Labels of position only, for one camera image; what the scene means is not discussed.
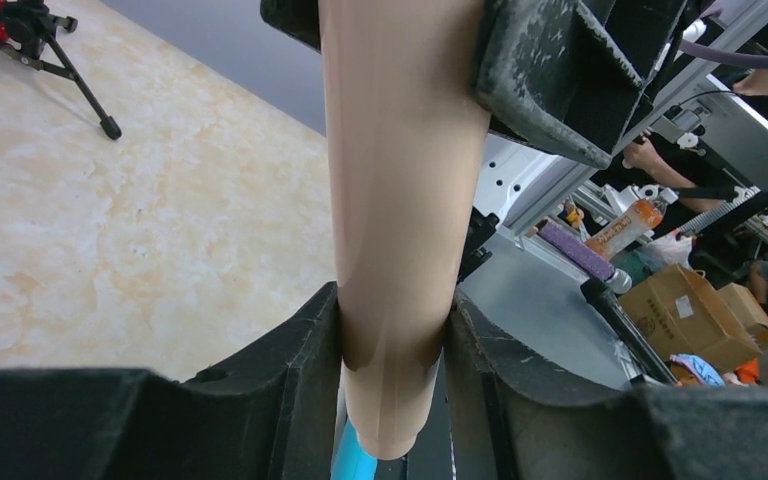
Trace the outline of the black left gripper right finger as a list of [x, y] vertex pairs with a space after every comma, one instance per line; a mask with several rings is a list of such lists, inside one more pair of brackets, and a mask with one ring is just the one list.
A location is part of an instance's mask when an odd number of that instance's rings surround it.
[[768, 387], [620, 391], [476, 330], [504, 418], [495, 479], [768, 479]]

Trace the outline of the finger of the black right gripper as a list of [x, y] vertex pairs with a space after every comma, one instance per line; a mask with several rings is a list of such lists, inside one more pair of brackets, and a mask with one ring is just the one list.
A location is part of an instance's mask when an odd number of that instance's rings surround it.
[[318, 0], [261, 0], [260, 15], [273, 29], [321, 51]]
[[488, 1], [471, 88], [503, 138], [609, 166], [677, 32], [683, 1]]

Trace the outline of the black shock-mount tripod stand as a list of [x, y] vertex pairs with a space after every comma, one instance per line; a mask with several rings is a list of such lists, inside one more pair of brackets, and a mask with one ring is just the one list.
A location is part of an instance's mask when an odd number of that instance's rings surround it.
[[0, 22], [5, 24], [9, 36], [7, 41], [0, 41], [2, 53], [29, 68], [75, 83], [99, 117], [105, 135], [111, 140], [122, 136], [116, 120], [104, 110], [57, 40], [59, 30], [67, 33], [77, 30], [76, 18], [53, 14], [43, 0], [5, 1]]

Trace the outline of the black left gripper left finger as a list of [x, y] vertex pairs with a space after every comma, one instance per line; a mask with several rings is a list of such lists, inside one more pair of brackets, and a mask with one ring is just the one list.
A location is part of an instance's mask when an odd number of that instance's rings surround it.
[[326, 479], [336, 286], [178, 382], [140, 368], [0, 369], [0, 479]]

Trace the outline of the beige microphone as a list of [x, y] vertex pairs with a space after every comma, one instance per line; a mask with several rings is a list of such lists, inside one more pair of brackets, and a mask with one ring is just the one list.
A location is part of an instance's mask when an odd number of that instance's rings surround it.
[[490, 116], [469, 77], [480, 1], [323, 1], [345, 395], [392, 460], [430, 411]]

